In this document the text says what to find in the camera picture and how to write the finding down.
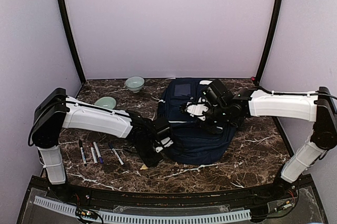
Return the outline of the black marker pen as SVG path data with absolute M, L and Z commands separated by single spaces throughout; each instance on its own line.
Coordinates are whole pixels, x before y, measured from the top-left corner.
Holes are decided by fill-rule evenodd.
M 81 152 L 81 157 L 82 157 L 82 161 L 84 166 L 87 166 L 87 161 L 86 161 L 86 157 L 85 157 L 85 152 L 84 152 L 84 148 L 83 148 L 83 143 L 81 140 L 78 141 L 78 145 L 80 147 L 80 152 Z

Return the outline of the blue cap marker pen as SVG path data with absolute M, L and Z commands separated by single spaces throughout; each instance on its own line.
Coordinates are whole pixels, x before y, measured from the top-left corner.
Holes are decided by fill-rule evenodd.
M 121 157 L 119 156 L 118 152 L 116 151 L 116 149 L 114 148 L 113 144 L 111 142 L 108 143 L 108 146 L 111 150 L 111 152 L 117 157 L 119 163 L 121 164 L 121 166 L 124 165 L 123 160 L 121 159 Z

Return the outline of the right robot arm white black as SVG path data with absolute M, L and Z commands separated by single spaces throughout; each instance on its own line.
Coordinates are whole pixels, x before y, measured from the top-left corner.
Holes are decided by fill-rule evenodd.
M 261 116 L 313 123 L 312 135 L 283 166 L 281 179 L 269 187 L 269 196 L 274 200 L 288 193 L 288 183 L 295 182 L 316 160 L 336 147 L 336 97 L 326 87 L 306 93 L 281 93 L 257 86 L 233 95 L 219 79 L 215 79 L 202 90 L 202 96 L 210 104 L 203 112 L 208 123 L 232 123 L 243 117 Z

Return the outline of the navy blue student backpack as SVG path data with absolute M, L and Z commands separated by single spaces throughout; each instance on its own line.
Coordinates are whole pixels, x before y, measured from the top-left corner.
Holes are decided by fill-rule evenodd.
M 204 129 L 204 121 L 179 111 L 183 103 L 206 103 L 203 93 L 210 83 L 210 80 L 200 78 L 175 79 L 162 93 L 157 116 L 166 118 L 171 124 L 173 144 L 164 149 L 164 153 L 173 161 L 188 165 L 209 165 L 219 161 L 244 122 L 243 117 L 233 122 L 217 122 L 223 132 L 213 135 Z

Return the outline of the purple tip white marker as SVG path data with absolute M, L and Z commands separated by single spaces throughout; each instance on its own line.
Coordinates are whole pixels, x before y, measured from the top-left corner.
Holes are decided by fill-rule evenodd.
M 99 147 L 98 147 L 98 145 L 97 145 L 97 143 L 96 143 L 95 141 L 93 142 L 93 145 L 94 145 L 94 148 L 95 148 L 95 150 L 96 150 L 96 153 L 97 153 L 99 162 L 100 162 L 100 164 L 102 165 L 102 164 L 104 163 L 104 161 L 103 161 L 101 152 L 100 152 L 100 150 L 99 150 Z

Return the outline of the red cap marker pen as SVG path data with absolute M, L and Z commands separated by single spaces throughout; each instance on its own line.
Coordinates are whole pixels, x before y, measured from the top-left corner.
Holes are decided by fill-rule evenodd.
M 95 165 L 97 165 L 98 161 L 97 161 L 97 158 L 96 158 L 95 149 L 94 149 L 94 145 L 93 145 L 92 142 L 90 143 L 90 150 L 91 150 L 93 162 L 94 162 Z

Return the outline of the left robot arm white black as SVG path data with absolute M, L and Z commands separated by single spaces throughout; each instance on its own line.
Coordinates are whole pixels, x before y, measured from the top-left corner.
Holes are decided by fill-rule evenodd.
M 151 120 L 131 110 L 107 109 L 84 103 L 56 88 L 35 109 L 34 123 L 28 136 L 36 146 L 53 191 L 63 201 L 74 197 L 74 188 L 66 183 L 58 138 L 63 128 L 84 129 L 127 139 L 147 167 L 163 159 L 161 152 L 173 144 L 171 125 L 166 118 Z

